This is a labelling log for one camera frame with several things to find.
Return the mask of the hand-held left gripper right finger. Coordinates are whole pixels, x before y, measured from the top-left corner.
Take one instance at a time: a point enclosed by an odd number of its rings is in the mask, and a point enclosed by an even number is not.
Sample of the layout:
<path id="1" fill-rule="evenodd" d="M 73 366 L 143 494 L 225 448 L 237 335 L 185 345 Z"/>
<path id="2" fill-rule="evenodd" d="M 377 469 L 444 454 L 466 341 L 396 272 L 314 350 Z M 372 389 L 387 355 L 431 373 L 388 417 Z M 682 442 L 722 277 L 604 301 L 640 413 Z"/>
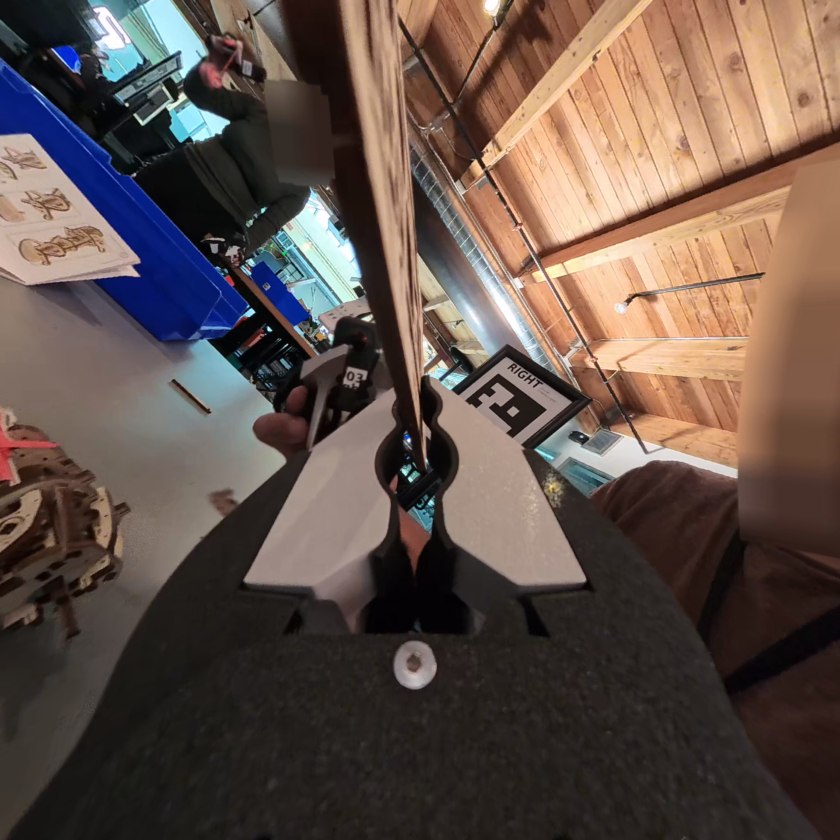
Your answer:
<path id="1" fill-rule="evenodd" d="M 545 462 L 428 377 L 422 405 L 439 485 L 416 567 L 416 629 L 474 634 L 498 606 L 585 592 L 586 574 L 537 471 Z"/>

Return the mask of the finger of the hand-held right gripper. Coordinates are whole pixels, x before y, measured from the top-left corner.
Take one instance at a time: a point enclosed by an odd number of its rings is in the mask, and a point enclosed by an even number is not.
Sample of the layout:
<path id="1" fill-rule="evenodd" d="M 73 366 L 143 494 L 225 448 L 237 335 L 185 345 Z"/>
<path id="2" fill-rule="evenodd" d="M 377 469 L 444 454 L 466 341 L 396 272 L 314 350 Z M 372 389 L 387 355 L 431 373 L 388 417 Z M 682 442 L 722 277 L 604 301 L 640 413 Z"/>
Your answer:
<path id="1" fill-rule="evenodd" d="M 349 346 L 336 346 L 305 361 L 301 367 L 301 383 L 308 390 L 307 405 L 311 407 L 305 444 L 308 452 L 335 432 L 347 417 L 337 405 L 349 352 Z"/>

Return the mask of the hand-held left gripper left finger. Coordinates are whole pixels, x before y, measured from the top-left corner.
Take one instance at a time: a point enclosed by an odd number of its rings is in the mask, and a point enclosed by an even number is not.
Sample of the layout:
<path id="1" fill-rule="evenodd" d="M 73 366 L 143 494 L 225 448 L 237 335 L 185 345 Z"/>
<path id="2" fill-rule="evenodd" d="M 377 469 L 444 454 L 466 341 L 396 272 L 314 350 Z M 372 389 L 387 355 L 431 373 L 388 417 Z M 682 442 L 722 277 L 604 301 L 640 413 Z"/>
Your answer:
<path id="1" fill-rule="evenodd" d="M 247 590 L 324 603 L 362 633 L 373 601 L 410 585 L 385 477 L 389 447 L 403 441 L 394 404 L 383 393 L 307 454 L 245 575 Z"/>

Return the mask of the wooden model parts sheet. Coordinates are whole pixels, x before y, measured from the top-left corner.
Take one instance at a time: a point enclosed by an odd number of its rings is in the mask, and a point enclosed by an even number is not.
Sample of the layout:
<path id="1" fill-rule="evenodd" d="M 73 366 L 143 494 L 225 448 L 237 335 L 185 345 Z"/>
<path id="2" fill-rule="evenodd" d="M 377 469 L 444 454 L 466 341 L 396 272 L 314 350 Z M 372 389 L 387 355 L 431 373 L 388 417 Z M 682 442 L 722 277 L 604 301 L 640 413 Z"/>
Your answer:
<path id="1" fill-rule="evenodd" d="M 424 469 L 423 315 L 396 3 L 282 1 L 278 7 L 295 74 L 329 100 L 334 191 L 397 415 Z"/>

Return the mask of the assembled wooden model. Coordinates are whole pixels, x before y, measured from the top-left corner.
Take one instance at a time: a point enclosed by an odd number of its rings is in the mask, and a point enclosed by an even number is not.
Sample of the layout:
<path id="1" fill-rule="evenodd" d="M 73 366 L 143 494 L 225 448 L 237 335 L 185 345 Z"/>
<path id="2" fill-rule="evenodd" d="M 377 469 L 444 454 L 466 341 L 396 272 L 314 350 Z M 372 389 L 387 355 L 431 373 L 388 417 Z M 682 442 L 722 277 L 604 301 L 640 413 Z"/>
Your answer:
<path id="1" fill-rule="evenodd" d="M 1 628 L 44 621 L 80 633 L 75 601 L 123 568 L 126 503 L 38 427 L 1 409 Z"/>

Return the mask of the person's right hand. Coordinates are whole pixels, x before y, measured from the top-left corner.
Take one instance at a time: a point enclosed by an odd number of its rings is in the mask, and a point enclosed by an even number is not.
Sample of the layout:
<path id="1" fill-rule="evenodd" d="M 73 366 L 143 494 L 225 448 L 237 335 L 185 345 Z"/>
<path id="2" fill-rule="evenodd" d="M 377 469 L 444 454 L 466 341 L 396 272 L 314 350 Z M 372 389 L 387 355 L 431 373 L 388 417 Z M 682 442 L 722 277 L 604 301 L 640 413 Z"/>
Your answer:
<path id="1" fill-rule="evenodd" d="M 290 458 L 307 447 L 309 392 L 305 385 L 292 388 L 286 398 L 276 402 L 276 410 L 259 416 L 253 423 L 255 437 L 262 444 Z"/>

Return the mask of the small blue plastic bin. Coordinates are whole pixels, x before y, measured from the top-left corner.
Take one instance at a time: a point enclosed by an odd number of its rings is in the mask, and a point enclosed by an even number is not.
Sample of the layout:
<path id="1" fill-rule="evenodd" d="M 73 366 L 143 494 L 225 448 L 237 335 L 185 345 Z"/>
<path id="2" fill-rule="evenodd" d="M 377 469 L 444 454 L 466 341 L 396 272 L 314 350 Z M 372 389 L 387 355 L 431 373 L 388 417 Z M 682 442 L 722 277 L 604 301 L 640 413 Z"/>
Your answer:
<path id="1" fill-rule="evenodd" d="M 310 319 L 309 311 L 266 263 L 255 264 L 250 276 L 259 291 L 292 326 L 297 327 Z"/>

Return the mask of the small framed tag sign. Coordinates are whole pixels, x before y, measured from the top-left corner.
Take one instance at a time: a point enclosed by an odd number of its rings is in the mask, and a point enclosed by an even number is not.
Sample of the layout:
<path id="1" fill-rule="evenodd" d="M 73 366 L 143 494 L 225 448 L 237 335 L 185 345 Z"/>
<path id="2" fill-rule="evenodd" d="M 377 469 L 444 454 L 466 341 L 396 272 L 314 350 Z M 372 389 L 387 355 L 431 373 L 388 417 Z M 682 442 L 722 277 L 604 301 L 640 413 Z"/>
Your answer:
<path id="1" fill-rule="evenodd" d="M 524 448 L 537 449 L 592 399 L 525 353 L 505 345 L 453 392 Z"/>

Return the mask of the thin wooden stick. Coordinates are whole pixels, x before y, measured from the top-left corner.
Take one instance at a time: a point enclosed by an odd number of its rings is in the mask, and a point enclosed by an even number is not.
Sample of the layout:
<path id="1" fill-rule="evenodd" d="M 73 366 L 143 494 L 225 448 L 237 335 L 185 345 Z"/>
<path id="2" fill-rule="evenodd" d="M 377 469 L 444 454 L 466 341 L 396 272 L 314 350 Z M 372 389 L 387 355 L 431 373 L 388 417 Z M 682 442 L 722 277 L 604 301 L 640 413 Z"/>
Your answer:
<path id="1" fill-rule="evenodd" d="M 197 396 L 192 394 L 188 389 L 184 387 L 182 383 L 177 381 L 176 379 L 171 379 L 168 382 L 168 385 L 176 392 L 182 399 L 184 399 L 187 404 L 195 408 L 200 414 L 204 416 L 209 416 L 213 412 L 213 410 L 207 406 L 202 400 L 200 400 Z"/>

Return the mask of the person's brown shirt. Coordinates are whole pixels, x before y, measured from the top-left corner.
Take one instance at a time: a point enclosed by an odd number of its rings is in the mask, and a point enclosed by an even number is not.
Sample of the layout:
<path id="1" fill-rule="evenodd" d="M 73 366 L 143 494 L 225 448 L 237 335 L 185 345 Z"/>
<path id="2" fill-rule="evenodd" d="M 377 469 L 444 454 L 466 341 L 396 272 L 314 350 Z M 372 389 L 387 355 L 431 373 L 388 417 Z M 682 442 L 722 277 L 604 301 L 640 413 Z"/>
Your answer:
<path id="1" fill-rule="evenodd" d="M 684 608 L 772 776 L 838 838 L 838 559 L 746 540 L 737 481 L 693 465 L 656 460 L 590 499 Z"/>

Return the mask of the black ceiling conduit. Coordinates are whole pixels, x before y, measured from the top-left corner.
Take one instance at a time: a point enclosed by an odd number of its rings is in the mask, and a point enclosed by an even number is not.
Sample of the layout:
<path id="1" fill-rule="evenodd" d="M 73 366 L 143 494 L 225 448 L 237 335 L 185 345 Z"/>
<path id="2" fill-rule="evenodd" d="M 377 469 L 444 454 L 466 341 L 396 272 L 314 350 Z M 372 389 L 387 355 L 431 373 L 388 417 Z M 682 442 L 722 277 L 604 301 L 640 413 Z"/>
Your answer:
<path id="1" fill-rule="evenodd" d="M 585 337 L 584 332 L 582 331 L 579 323 L 575 320 L 571 309 L 566 304 L 560 288 L 554 283 L 554 280 L 550 278 L 548 274 L 548 270 L 546 269 L 545 265 L 540 258 L 529 233 L 525 229 L 522 220 L 520 219 L 519 215 L 515 212 L 512 205 L 510 205 L 508 199 L 505 197 L 504 193 L 502 192 L 501 188 L 499 187 L 495 176 L 491 173 L 488 165 L 484 161 L 483 153 L 479 151 L 479 147 L 475 141 L 473 141 L 469 131 L 467 129 L 466 124 L 463 122 L 462 118 L 458 115 L 454 101 L 450 100 L 448 95 L 446 94 L 442 84 L 438 81 L 437 77 L 434 74 L 431 64 L 427 61 L 424 56 L 423 51 L 419 47 L 418 43 L 415 41 L 410 29 L 406 26 L 405 22 L 401 15 L 397 15 L 397 23 L 401 30 L 402 36 L 406 39 L 407 44 L 409 45 L 410 49 L 413 52 L 413 56 L 418 61 L 419 65 L 426 73 L 428 79 L 432 83 L 440 101 L 444 106 L 444 110 L 448 114 L 448 116 L 453 120 L 456 129 L 459 131 L 460 135 L 464 138 L 465 142 L 467 143 L 470 152 L 473 154 L 475 162 L 479 165 L 480 175 L 487 180 L 488 184 L 492 188 L 493 192 L 496 194 L 498 201 L 504 208 L 505 212 L 509 216 L 512 224 L 512 229 L 515 233 L 517 233 L 525 245 L 533 264 L 538 269 L 538 273 L 541 275 L 544 284 L 549 287 L 551 290 L 554 299 L 558 302 L 562 314 L 565 316 L 566 320 L 572 327 L 574 335 L 578 340 L 581 348 L 586 353 L 590 361 L 594 365 L 594 370 L 601 378 L 601 381 L 608 392 L 608 395 L 611 397 L 616 410 L 619 412 L 622 420 L 629 428 L 631 435 L 635 438 L 638 446 L 641 448 L 642 453 L 644 455 L 651 455 L 653 454 L 647 447 L 645 442 L 643 441 L 642 437 L 640 436 L 639 432 L 637 431 L 633 419 L 630 417 L 629 413 L 625 409 L 624 405 L 622 404 L 620 398 L 618 397 L 617 393 L 613 389 L 611 384 L 611 380 L 606 376 L 602 366 L 600 365 L 599 360 L 597 359 L 595 352 L 593 351 L 592 345 L 590 341 Z"/>

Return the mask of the large blue plastic bin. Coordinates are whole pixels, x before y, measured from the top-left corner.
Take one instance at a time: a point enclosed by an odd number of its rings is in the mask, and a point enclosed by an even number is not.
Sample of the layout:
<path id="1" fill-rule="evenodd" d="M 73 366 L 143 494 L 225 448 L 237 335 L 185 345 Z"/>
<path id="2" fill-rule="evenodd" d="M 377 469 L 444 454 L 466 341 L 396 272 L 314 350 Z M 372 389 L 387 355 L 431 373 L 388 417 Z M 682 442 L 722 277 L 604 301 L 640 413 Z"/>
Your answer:
<path id="1" fill-rule="evenodd" d="M 157 340 L 215 340 L 249 308 L 109 154 L 5 61 L 2 133 L 30 133 L 140 258 L 139 276 L 98 285 Z"/>

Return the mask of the printed instruction sheet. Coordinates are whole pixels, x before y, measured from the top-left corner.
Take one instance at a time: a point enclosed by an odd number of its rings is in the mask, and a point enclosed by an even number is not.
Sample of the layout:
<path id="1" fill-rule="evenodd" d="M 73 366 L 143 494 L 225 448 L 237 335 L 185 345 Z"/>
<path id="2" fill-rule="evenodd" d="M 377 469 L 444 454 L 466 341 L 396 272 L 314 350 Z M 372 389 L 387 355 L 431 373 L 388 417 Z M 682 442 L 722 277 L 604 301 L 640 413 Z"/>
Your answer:
<path id="1" fill-rule="evenodd" d="M 138 278 L 139 263 L 32 135 L 2 135 L 2 278 L 27 287 Z"/>

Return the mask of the metal ventilation duct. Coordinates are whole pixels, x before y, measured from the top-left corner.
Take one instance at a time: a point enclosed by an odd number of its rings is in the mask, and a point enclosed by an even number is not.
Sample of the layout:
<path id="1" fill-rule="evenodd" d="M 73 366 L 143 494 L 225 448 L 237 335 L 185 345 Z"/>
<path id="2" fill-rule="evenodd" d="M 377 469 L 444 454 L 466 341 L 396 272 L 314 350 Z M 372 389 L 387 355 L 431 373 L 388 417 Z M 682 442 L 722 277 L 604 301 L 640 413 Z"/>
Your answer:
<path id="1" fill-rule="evenodd" d="M 445 182 L 437 163 L 421 144 L 414 140 L 409 143 L 409 156 L 413 179 L 416 179 L 432 201 L 458 246 L 519 336 L 526 349 L 525 354 L 542 367 L 557 373 L 558 368 L 554 364 L 551 352 L 543 347 L 527 313 L 514 300 L 497 261 L 490 254 L 487 245 L 480 240 L 475 226 L 468 220 L 453 187 Z"/>

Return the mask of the black spot lamp rail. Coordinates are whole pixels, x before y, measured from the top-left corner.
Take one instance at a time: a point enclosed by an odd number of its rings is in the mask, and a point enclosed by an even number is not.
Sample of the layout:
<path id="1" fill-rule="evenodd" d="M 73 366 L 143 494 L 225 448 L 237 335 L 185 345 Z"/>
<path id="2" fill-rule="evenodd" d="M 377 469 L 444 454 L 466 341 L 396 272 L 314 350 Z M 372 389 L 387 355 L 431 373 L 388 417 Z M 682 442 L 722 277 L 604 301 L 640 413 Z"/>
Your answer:
<path id="1" fill-rule="evenodd" d="M 663 287 L 656 289 L 647 289 L 641 291 L 634 291 L 629 294 L 624 300 L 617 302 L 614 305 L 614 311 L 617 314 L 625 314 L 632 303 L 641 298 L 654 298 L 662 295 L 674 294 L 683 291 L 696 291 L 701 289 L 708 289 L 713 287 L 721 287 L 727 285 L 741 284 L 743 282 L 750 282 L 761 280 L 764 277 L 764 272 L 756 272 L 748 275 L 732 276 L 725 278 L 718 278 L 714 280 L 698 281 L 693 283 L 686 283 L 678 286 Z"/>

